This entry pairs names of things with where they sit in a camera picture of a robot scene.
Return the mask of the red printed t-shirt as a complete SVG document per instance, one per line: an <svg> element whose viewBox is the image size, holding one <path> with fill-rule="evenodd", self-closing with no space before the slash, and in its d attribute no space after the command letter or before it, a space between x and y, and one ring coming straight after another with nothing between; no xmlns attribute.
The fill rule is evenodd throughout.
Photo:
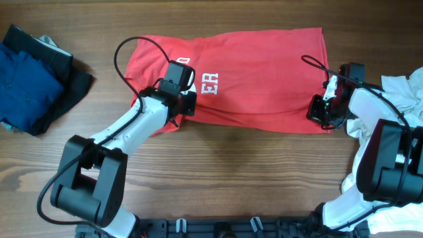
<svg viewBox="0 0 423 238"><path fill-rule="evenodd" d="M319 134L307 119L314 95L324 93L323 71L301 59L326 63L321 28L227 32L185 40L147 35L125 73L137 90L163 77L168 61L195 69L197 102L192 120L289 134Z"/></svg>

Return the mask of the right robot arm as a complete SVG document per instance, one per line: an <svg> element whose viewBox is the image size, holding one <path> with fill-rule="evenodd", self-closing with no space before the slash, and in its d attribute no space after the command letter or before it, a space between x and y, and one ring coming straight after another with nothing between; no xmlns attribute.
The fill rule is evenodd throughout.
<svg viewBox="0 0 423 238"><path fill-rule="evenodd" d="M422 121L395 105L387 86L365 81L365 67L325 71L324 95L307 118L324 130L345 127L360 141L342 194L321 204L306 232L317 237L422 230Z"/></svg>

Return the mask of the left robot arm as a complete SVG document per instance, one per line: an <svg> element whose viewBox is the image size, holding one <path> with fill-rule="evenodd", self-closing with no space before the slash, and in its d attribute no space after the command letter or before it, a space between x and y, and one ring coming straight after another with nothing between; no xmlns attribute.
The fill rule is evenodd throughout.
<svg viewBox="0 0 423 238"><path fill-rule="evenodd" d="M192 115L192 67L171 61L158 87L140 99L113 125L91 138L73 136L65 144L50 203L79 218L92 237L139 237L139 218L122 206L128 159L153 133L179 115Z"/></svg>

